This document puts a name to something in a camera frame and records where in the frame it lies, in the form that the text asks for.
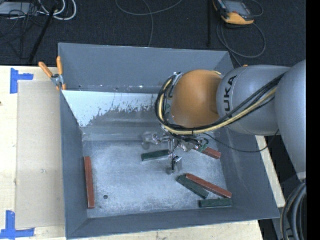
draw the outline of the bin floor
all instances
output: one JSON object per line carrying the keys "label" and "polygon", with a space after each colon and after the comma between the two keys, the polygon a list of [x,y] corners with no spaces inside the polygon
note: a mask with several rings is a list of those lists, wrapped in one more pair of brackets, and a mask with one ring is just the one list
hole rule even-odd
{"label": "bin floor", "polygon": [[[199,209],[201,197],[177,182],[185,173],[227,189],[221,161],[195,150],[176,149],[183,169],[171,175],[169,157],[142,161],[141,154],[165,149],[168,143],[145,150],[138,141],[84,141],[83,154],[92,161],[95,195],[95,208],[88,210],[88,217]],[[210,193],[207,199],[217,198]]]}

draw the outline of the blue tape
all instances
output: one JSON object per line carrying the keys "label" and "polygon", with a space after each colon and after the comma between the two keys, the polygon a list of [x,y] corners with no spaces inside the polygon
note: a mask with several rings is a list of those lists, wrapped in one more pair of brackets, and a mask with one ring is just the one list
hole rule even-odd
{"label": "blue tape", "polygon": [[33,74],[19,74],[18,70],[11,68],[10,94],[18,93],[18,80],[33,80]]}
{"label": "blue tape", "polygon": [[5,212],[5,229],[0,231],[0,239],[15,240],[16,238],[27,238],[35,235],[35,228],[16,230],[16,214],[13,211]]}

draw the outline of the gray bin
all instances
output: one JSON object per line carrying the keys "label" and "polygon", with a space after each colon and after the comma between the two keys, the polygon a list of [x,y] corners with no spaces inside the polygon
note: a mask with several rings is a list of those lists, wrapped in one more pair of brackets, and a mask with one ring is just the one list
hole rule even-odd
{"label": "gray bin", "polygon": [[[165,173],[168,159],[141,161],[141,134],[161,133],[153,101],[163,83],[173,72],[195,69],[225,75],[233,69],[229,53],[71,43],[60,43],[58,53],[67,84],[60,92],[67,239],[280,217],[260,153],[213,140],[219,160],[177,151],[186,173],[232,192],[233,205],[224,208],[200,208],[201,198],[176,182],[180,174]],[[121,95],[133,103],[111,102]],[[227,128],[213,134],[237,149],[259,149],[254,136]],[[87,209],[84,156],[92,160],[95,209]]]}

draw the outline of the black carpet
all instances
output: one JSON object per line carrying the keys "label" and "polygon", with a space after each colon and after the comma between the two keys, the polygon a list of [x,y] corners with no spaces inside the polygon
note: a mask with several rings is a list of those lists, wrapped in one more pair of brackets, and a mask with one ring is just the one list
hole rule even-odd
{"label": "black carpet", "polygon": [[[9,0],[33,3],[37,0]],[[41,0],[48,10],[55,0]],[[60,16],[74,12],[71,0]],[[292,67],[306,59],[307,0],[255,0],[263,15],[255,25],[245,28],[223,28],[229,47],[247,58],[232,57],[234,67],[240,65],[279,65]],[[77,11],[71,20],[53,19],[32,63],[31,52],[48,19],[47,15],[21,19],[0,17],[0,65],[27,66],[45,62],[56,66],[58,43],[135,46],[171,49],[225,51],[217,32],[220,18],[211,7],[211,39],[208,35],[208,0],[75,0]],[[253,14],[261,7],[246,1]],[[270,147],[280,183],[295,175],[281,138]],[[260,221],[265,239],[277,239],[271,221]]]}

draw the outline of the yellow cable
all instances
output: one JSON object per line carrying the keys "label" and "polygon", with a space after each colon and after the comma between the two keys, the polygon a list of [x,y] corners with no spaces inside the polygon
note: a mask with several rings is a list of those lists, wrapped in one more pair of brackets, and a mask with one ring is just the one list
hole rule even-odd
{"label": "yellow cable", "polygon": [[[255,104],[253,104],[252,106],[248,107],[247,109],[245,109],[244,111],[242,111],[241,113],[237,114],[236,116],[234,116],[231,119],[228,119],[227,121],[220,123],[219,125],[215,125],[206,129],[201,129],[201,130],[176,130],[173,129],[169,126],[166,126],[164,124],[163,127],[165,129],[167,129],[169,132],[173,133],[173,134],[177,134],[177,135],[193,135],[193,134],[203,134],[206,132],[210,132],[210,131],[215,131],[217,129],[220,129],[222,127],[225,127],[231,123],[233,123],[234,121],[244,117],[245,115],[247,115],[248,113],[250,113],[251,111],[253,111],[254,109],[256,109],[258,106],[260,106],[263,102],[265,102],[267,99],[269,99],[272,95],[274,95],[276,93],[276,89],[274,88],[272,91],[270,91],[266,96],[264,96],[262,99],[260,99],[259,101],[257,101]],[[161,118],[162,121],[163,120],[163,115],[162,115],[162,102],[164,100],[164,94],[161,95],[160,100],[159,100],[159,117]]]}

